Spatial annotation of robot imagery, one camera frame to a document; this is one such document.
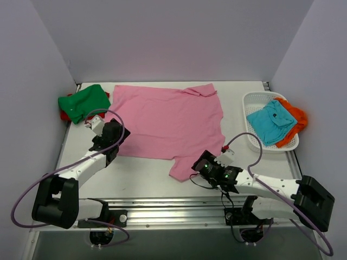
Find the pink t-shirt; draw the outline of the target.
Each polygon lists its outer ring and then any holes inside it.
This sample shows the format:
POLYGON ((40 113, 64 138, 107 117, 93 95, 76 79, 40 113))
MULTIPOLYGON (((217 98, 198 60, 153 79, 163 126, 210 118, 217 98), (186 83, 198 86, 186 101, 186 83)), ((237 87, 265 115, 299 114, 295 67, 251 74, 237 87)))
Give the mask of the pink t-shirt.
POLYGON ((221 153, 223 110, 213 84, 186 89, 116 85, 110 110, 130 135, 119 155, 174 160, 169 175, 186 181, 192 166, 208 150, 221 153))

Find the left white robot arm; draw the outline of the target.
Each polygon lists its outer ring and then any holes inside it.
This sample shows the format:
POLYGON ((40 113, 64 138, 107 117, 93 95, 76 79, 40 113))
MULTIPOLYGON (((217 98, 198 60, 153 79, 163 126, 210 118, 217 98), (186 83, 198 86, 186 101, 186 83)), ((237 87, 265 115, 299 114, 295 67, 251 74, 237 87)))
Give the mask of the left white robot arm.
POLYGON ((119 147, 130 131, 116 119, 107 123, 100 120, 97 124, 93 128, 96 132, 93 146, 82 157, 82 163, 40 182, 31 213, 33 220, 69 229, 76 221, 89 226, 87 221, 90 219, 95 226, 103 227, 114 219, 107 202, 81 199, 79 189, 117 157, 119 147))

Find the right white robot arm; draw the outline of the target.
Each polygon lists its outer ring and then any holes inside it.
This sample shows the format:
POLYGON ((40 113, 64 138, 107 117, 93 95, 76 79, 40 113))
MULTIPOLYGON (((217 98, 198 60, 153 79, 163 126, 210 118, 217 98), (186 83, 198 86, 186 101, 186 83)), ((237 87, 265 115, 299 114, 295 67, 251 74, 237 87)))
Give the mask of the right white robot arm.
POLYGON ((240 211, 244 222, 291 219, 310 229, 328 231, 335 198, 315 178, 304 175, 301 179, 279 179, 250 174, 231 165, 232 155, 233 151, 226 151, 216 157, 205 150, 192 170, 214 189, 247 196, 240 211))

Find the green folded t-shirt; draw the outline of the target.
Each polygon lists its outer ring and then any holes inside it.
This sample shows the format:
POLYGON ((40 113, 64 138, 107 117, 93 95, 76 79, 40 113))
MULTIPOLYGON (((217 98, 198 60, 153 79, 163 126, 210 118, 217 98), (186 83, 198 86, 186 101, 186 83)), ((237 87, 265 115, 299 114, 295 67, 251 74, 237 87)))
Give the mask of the green folded t-shirt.
POLYGON ((59 97, 60 119, 79 124, 85 118, 90 120, 95 115, 104 118, 111 105, 109 97, 110 94, 99 84, 88 86, 75 94, 59 97))

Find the red folded t-shirt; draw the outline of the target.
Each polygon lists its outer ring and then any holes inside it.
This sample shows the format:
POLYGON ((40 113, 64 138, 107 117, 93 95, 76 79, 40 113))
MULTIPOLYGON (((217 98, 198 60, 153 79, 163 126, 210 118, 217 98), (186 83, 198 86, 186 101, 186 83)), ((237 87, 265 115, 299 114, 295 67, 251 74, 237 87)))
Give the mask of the red folded t-shirt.
POLYGON ((102 94, 68 94, 65 97, 60 97, 58 98, 60 119, 74 124, 79 124, 85 118, 91 120, 96 115, 93 113, 86 117, 91 111, 110 107, 109 98, 108 92, 102 94))

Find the turquoise t-shirt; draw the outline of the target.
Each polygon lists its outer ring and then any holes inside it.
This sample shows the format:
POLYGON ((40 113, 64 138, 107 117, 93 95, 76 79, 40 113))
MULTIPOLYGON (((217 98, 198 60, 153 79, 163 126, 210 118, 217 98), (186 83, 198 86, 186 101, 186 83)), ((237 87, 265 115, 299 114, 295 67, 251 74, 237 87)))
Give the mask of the turquoise t-shirt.
POLYGON ((277 100, 246 116, 247 121, 265 146, 275 145, 297 123, 296 119, 277 100))

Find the white perforated plastic basket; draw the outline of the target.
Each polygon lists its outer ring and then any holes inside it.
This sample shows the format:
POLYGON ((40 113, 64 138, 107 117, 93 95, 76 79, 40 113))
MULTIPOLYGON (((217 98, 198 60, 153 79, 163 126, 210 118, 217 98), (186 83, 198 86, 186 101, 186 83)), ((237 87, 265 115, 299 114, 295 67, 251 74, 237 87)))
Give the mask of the white perforated plastic basket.
POLYGON ((298 120, 281 104, 284 96, 276 92, 249 92, 242 100, 243 116, 248 146, 258 152, 260 148, 264 153, 279 153, 292 151, 299 145, 296 133, 289 142, 281 147, 277 143, 294 129, 298 120))

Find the orange t-shirt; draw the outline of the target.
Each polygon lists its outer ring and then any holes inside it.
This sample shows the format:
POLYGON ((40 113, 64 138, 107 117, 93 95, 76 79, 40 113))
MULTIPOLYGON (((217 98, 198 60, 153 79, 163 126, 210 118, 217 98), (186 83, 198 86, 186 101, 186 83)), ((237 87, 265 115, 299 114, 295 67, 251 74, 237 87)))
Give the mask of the orange t-shirt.
POLYGON ((277 148, 282 148, 285 145, 289 144, 290 141, 294 138, 294 136, 298 133, 300 133, 308 124, 308 117, 306 113, 297 108, 292 106, 287 100, 284 100, 280 97, 276 97, 275 100, 279 101, 280 104, 296 119, 297 123, 295 126, 292 127, 292 129, 286 134, 286 136, 279 142, 277 142, 275 145, 277 148))

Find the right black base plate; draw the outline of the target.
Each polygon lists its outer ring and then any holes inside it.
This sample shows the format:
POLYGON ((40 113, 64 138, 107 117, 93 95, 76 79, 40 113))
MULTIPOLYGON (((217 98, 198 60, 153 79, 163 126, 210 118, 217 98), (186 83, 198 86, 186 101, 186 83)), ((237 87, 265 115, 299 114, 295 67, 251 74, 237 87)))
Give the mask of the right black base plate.
POLYGON ((240 207, 227 207, 224 208, 224 220, 228 226, 239 225, 269 225, 270 219, 259 219, 250 211, 242 211, 240 207))

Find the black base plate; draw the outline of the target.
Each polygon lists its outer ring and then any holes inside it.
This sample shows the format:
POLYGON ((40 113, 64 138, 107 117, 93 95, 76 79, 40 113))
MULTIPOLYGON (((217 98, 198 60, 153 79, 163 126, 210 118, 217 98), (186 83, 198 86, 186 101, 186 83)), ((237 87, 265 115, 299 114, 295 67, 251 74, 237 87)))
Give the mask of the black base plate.
MULTIPOLYGON (((110 223, 118 227, 124 228, 127 226, 127 210, 109 210, 106 215, 98 217, 94 220, 110 223)), ((87 222, 86 220, 80 220, 77 224, 78 228, 103 228, 105 224, 98 224, 87 222)))
POLYGON ((224 220, 228 226, 239 225, 269 225, 270 219, 259 219, 250 211, 242 211, 240 207, 227 207, 224 208, 224 220))

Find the aluminium rail frame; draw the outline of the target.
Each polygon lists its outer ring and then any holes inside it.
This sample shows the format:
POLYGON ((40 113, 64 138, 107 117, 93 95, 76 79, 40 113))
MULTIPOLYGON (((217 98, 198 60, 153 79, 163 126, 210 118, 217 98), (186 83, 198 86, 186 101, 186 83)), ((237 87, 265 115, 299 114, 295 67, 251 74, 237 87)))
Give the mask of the aluminium rail frame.
MULTIPOLYGON (((186 89, 210 84, 209 82, 147 82, 147 83, 100 83, 102 89, 110 94, 116 85, 153 87, 166 89, 186 89)), ((279 179, 301 179, 289 173, 289 166, 283 153, 258 152, 248 146, 243 116, 242 100, 249 92, 266 92, 260 81, 216 81, 211 83, 217 91, 223 110, 221 130, 225 137, 224 145, 235 152, 232 166, 247 170, 250 174, 259 174, 279 179)), ((107 109, 104 122, 116 119, 124 127, 123 119, 114 111, 107 109)), ((93 146, 96 136, 84 123, 74 127, 67 139, 65 158, 72 163, 52 173, 45 174, 37 183, 55 174, 61 174, 70 166, 82 163, 82 157, 93 146)), ((193 171, 186 181, 178 181, 169 175, 174 160, 117 157, 103 170, 97 172, 79 189, 81 199, 95 198, 108 203, 109 210, 127 210, 127 226, 147 227, 153 225, 170 226, 208 226, 220 223, 223 216, 221 198, 226 205, 242 209, 247 196, 237 193, 223 193, 193 171)), ((298 220, 271 218, 273 222, 292 222, 304 226, 298 220)), ((89 219, 88 222, 116 225, 89 219)))

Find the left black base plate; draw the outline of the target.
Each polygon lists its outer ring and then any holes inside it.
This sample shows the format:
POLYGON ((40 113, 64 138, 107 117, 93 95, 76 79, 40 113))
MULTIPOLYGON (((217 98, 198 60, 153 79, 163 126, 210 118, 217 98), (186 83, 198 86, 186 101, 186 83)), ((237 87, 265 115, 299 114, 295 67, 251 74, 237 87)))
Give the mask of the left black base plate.
MULTIPOLYGON (((98 217, 94 220, 110 223, 118 227, 124 228, 127 226, 127 210, 109 210, 106 215, 98 217)), ((77 224, 78 228, 103 228, 105 224, 98 224, 87 222, 86 220, 80 220, 77 224)))

